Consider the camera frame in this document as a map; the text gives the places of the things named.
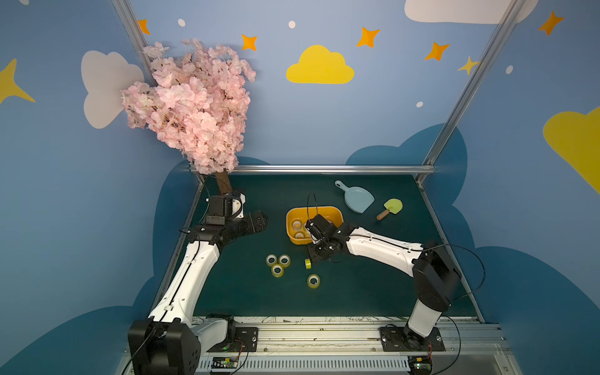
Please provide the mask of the transparent tape roll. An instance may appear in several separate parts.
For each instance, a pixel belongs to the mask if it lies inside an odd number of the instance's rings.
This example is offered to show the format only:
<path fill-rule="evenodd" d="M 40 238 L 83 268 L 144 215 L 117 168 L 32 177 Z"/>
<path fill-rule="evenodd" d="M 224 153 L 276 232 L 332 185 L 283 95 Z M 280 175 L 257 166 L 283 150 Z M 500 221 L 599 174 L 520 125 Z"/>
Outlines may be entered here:
<path fill-rule="evenodd" d="M 301 222 L 301 220 L 294 220 L 292 222 L 292 229 L 294 231 L 301 231 L 302 228 L 303 228 L 303 222 Z"/>

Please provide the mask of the yellow plastic storage box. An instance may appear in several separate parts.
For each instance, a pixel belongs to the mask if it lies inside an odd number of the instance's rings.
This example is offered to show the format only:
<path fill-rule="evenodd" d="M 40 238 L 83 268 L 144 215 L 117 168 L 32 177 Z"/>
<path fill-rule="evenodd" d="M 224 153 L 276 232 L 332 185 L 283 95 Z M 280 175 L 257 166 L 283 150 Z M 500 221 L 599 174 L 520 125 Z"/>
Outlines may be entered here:
<path fill-rule="evenodd" d="M 306 229 L 306 222 L 317 214 L 322 215 L 329 223 L 339 227 L 344 221 L 342 212 L 334 206 L 298 207 L 291 209 L 286 215 L 286 233 L 295 245 L 308 245 L 312 242 Z"/>

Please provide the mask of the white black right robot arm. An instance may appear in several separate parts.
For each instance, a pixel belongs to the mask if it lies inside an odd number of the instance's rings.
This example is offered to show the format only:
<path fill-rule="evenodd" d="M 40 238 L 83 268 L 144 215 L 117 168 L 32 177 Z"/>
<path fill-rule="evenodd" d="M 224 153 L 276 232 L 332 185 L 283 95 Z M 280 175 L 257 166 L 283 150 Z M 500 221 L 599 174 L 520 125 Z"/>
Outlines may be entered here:
<path fill-rule="evenodd" d="M 417 302 L 404 328 L 405 338 L 428 338 L 453 303 L 462 274 L 443 245 L 403 242 L 347 223 L 336 227 L 326 222 L 323 228 L 306 223 L 305 228 L 312 241 L 308 250 L 313 263 L 348 253 L 384 263 L 413 278 Z"/>

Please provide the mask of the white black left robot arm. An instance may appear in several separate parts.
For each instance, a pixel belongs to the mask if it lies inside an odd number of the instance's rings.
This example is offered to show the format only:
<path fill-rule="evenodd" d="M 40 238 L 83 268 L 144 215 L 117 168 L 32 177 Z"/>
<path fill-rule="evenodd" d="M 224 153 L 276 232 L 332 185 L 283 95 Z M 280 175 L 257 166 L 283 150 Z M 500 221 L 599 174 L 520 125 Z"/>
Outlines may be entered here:
<path fill-rule="evenodd" d="M 192 318 L 224 247 L 265 231 L 267 224 L 268 217 L 257 211 L 217 225 L 202 223 L 190 230 L 184 259 L 164 296 L 148 318 L 134 321 L 128 331 L 131 360 L 127 370 L 135 374 L 194 374 L 204 353 L 237 345 L 233 317 L 212 315 L 197 325 Z"/>

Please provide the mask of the tape roll left cluster back-right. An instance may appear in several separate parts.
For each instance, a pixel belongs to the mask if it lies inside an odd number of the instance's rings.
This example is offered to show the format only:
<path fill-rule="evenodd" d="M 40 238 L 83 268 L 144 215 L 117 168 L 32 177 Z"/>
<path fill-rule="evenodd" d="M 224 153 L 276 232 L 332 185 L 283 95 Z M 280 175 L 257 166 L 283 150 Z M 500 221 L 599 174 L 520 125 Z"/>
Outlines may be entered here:
<path fill-rule="evenodd" d="M 291 258 L 289 255 L 282 255 L 279 257 L 278 262 L 282 267 L 286 268 L 291 264 Z"/>

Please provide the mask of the tape roll left cluster front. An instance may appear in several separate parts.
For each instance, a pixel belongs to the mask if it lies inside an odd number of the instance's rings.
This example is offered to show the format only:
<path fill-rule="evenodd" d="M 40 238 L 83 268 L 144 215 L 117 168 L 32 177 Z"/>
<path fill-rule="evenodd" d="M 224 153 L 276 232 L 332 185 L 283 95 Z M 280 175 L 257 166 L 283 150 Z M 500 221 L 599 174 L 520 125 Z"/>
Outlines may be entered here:
<path fill-rule="evenodd" d="M 274 264 L 271 267 L 271 273 L 275 278 L 281 278 L 284 275 L 284 267 L 281 264 Z"/>

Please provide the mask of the light blue plastic dustpan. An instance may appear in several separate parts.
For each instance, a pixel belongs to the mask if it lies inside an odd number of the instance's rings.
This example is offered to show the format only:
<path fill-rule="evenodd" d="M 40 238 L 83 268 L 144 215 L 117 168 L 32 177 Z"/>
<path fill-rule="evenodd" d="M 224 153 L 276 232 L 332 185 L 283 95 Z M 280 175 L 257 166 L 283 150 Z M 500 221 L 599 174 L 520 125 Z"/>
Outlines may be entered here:
<path fill-rule="evenodd" d="M 364 213 L 374 203 L 373 195 L 363 187 L 348 187 L 339 180 L 334 184 L 344 192 L 346 206 L 355 213 Z"/>

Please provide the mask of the aluminium back horizontal bar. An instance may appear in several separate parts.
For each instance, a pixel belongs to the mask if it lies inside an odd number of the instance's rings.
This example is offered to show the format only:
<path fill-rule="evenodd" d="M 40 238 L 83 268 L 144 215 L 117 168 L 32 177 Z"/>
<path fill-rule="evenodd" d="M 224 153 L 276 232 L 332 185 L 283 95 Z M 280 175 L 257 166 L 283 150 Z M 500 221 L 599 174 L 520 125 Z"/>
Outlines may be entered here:
<path fill-rule="evenodd" d="M 352 166 L 352 165 L 239 165 L 237 174 L 424 174 L 435 172 L 433 166 Z"/>

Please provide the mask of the pink cherry blossom tree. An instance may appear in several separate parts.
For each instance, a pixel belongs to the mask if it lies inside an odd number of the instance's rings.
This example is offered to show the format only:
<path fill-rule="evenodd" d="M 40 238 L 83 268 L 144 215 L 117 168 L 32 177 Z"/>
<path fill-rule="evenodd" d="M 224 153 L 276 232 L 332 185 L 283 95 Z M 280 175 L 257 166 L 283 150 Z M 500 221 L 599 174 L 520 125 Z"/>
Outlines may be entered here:
<path fill-rule="evenodd" d="M 143 48 L 156 83 L 137 81 L 121 92 L 128 125 L 153 131 L 199 173 L 229 173 L 244 147 L 251 103 L 245 84 L 256 72 L 227 46 L 206 48 L 197 39 L 184 44 L 190 49 L 179 58 L 168 57 L 159 42 Z"/>

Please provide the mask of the left green circuit board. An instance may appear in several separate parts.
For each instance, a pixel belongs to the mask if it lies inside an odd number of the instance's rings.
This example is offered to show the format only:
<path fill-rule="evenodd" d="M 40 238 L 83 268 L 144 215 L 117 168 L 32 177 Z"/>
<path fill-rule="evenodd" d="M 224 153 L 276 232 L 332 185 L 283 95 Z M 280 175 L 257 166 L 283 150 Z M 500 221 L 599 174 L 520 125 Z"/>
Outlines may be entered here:
<path fill-rule="evenodd" d="M 213 357 L 210 364 L 211 370 L 236 370 L 238 359 L 233 357 Z"/>

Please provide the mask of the green circuit board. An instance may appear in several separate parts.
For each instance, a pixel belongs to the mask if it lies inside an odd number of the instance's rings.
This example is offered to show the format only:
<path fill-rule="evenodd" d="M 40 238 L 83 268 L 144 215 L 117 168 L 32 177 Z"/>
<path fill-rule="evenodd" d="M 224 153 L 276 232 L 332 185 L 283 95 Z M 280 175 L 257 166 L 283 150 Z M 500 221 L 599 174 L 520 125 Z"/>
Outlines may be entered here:
<path fill-rule="evenodd" d="M 238 359 L 233 357 L 213 357 L 210 364 L 211 370 L 236 370 Z"/>
<path fill-rule="evenodd" d="M 432 360 L 429 357 L 409 357 L 408 364 L 413 373 L 431 373 Z"/>

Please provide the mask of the right green circuit board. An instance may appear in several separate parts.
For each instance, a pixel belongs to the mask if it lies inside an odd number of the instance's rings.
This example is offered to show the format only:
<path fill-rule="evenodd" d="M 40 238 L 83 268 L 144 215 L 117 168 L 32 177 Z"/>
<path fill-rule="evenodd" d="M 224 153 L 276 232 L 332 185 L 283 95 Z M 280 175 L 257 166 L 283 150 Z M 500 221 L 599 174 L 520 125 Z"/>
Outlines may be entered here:
<path fill-rule="evenodd" d="M 431 373 L 432 360 L 429 357 L 409 357 L 408 364 L 413 373 Z"/>

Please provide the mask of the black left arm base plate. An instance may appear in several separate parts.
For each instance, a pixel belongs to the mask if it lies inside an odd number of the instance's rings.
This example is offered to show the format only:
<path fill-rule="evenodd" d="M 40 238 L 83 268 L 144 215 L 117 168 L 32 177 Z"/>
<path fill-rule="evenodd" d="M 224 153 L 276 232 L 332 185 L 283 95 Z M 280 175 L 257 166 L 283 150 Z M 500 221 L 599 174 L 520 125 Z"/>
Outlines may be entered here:
<path fill-rule="evenodd" d="M 228 331 L 225 340 L 214 345 L 209 353 L 255 353 L 258 337 L 257 327 L 236 327 L 234 331 Z"/>

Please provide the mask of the aluminium corner post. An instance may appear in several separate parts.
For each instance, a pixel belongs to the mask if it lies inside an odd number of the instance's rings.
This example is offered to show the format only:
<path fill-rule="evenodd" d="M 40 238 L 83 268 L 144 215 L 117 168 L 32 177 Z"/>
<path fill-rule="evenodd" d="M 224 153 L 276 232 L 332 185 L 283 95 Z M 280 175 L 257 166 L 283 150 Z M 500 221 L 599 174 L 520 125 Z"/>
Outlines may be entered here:
<path fill-rule="evenodd" d="M 458 127 L 459 122 L 462 120 L 463 115 L 478 92 L 478 89 L 484 82 L 493 63 L 498 58 L 514 28 L 517 26 L 519 15 L 526 3 L 525 0 L 514 0 L 507 6 L 506 12 L 503 14 L 498 26 L 495 28 L 494 33 L 482 52 L 480 63 L 476 66 L 475 72 L 472 73 L 471 77 L 468 79 L 457 103 L 453 107 L 448 119 L 445 121 L 444 126 L 440 130 L 430 151 L 423 161 L 422 167 L 427 167 L 431 172 L 417 174 L 416 182 L 420 188 L 423 187 L 423 183 L 428 175 L 434 173 L 434 167 L 438 158 L 442 154 L 442 151 L 449 142 L 455 129 Z"/>
<path fill-rule="evenodd" d="M 120 18 L 120 21 L 123 24 L 132 45 L 134 46 L 137 56 L 140 59 L 145 78 L 150 84 L 156 84 L 156 81 L 153 78 L 153 71 L 150 66 L 151 60 L 145 53 L 143 53 L 143 49 L 148 45 L 148 43 L 138 23 L 138 19 L 131 3 L 128 0 L 112 0 L 111 3 L 115 8 L 115 11 L 117 11 L 117 15 Z"/>

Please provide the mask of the aluminium right corner post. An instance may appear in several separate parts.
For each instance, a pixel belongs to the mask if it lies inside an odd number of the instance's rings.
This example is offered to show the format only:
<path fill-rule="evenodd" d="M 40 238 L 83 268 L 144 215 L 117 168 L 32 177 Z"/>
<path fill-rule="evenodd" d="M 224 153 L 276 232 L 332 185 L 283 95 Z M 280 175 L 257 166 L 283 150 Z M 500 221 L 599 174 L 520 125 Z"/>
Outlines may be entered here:
<path fill-rule="evenodd" d="M 468 79 L 457 103 L 453 107 L 448 119 L 445 121 L 444 126 L 440 130 L 430 151 L 423 161 L 422 167 L 427 167 L 431 172 L 417 174 L 416 182 L 420 188 L 423 187 L 423 183 L 428 175 L 434 173 L 434 167 L 438 158 L 442 154 L 442 151 L 449 142 L 455 129 L 458 127 L 459 122 L 462 120 L 463 115 L 478 92 L 478 89 L 484 82 L 493 63 L 498 58 L 514 28 L 517 26 L 519 15 L 526 3 L 525 0 L 514 0 L 507 6 L 506 12 L 503 14 L 498 26 L 495 28 L 494 33 L 482 52 L 480 63 L 476 66 L 475 72 L 472 73 L 471 77 Z"/>

